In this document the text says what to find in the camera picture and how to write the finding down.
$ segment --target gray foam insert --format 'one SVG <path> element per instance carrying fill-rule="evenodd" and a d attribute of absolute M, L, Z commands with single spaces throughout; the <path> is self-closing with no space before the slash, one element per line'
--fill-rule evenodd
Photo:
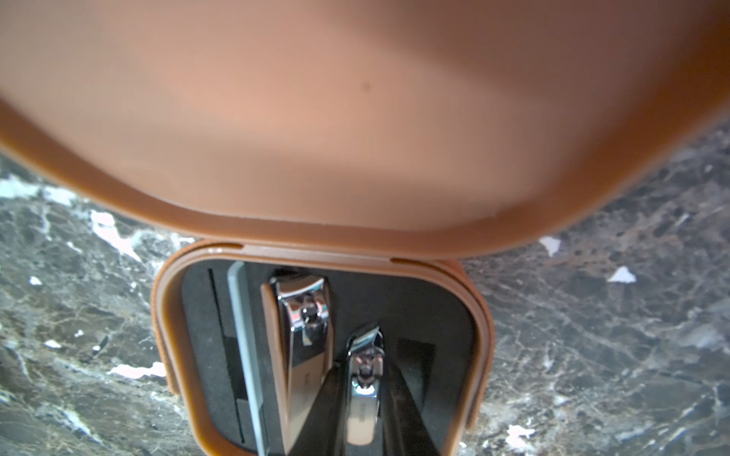
<path fill-rule="evenodd" d="M 237 417 L 236 402 L 241 404 L 241 399 L 236 399 L 231 386 L 228 375 L 228 365 L 231 363 L 226 360 L 226 356 L 230 355 L 226 355 L 223 343 L 224 336 L 235 336 L 226 283 L 226 272 L 232 263 L 228 260 L 208 260 L 191 266 L 182 284 L 182 304 L 213 423 L 229 441 L 242 448 L 253 449 L 253 435 L 242 441 L 241 429 L 250 427 L 250 417 L 243 416 L 243 413 Z M 217 306 L 212 297 L 209 271 L 213 271 L 213 283 L 218 291 Z M 278 428 L 276 395 L 259 287 L 283 271 L 327 277 L 331 290 L 335 360 L 345 358 L 347 340 L 355 330 L 373 322 L 380 324 L 385 339 L 386 359 L 395 360 L 401 367 L 434 444 L 442 447 L 456 412 L 475 343 L 473 319 L 458 298 L 448 290 L 420 279 L 246 263 L 253 317 L 261 321 L 260 325 L 255 326 L 255 339 L 271 453 L 282 454 L 283 444 Z M 328 418 L 322 417 L 323 422 L 327 423 Z M 328 425 L 334 428 L 336 423 Z M 380 437 L 382 432 L 379 430 L 377 434 Z M 382 439 L 377 438 L 367 447 L 348 447 L 346 453 L 381 455 L 382 451 Z"/>

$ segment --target case lid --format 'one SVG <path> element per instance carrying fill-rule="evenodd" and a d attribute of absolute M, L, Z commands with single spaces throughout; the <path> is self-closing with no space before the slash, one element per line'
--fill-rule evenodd
<path fill-rule="evenodd" d="M 712 0 L 0 0 L 0 141 L 198 236 L 474 255 L 603 204 L 721 113 Z"/>

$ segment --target gray nail file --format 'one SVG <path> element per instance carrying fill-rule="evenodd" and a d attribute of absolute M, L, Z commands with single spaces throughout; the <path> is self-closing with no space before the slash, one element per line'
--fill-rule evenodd
<path fill-rule="evenodd" d="M 258 372 L 258 356 L 254 337 L 253 317 L 248 284 L 245 280 L 244 263 L 237 261 L 228 269 L 228 290 L 231 294 L 233 318 L 236 325 L 238 348 L 241 354 L 243 377 L 248 393 L 248 404 L 253 421 L 258 456 L 269 454 L 269 440 L 264 426 L 264 394 L 261 391 L 261 375 Z"/>

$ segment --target marble surface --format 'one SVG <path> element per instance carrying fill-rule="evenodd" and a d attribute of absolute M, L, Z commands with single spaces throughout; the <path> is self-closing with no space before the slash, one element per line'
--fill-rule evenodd
<path fill-rule="evenodd" d="M 459 454 L 730 455 L 728 205 L 724 123 L 544 244 L 465 260 L 497 346 Z M 149 316 L 190 241 L 0 159 L 0 455 L 201 454 Z"/>

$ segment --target brown case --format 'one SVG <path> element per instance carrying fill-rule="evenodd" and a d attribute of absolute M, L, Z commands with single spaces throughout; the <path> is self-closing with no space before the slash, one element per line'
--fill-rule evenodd
<path fill-rule="evenodd" d="M 725 1 L 0 1 L 0 144 L 201 241 L 153 290 L 173 393 L 212 425 L 180 311 L 208 258 L 433 282 L 476 322 L 454 453 L 479 414 L 488 308 L 455 260 L 557 231 L 730 101 Z"/>

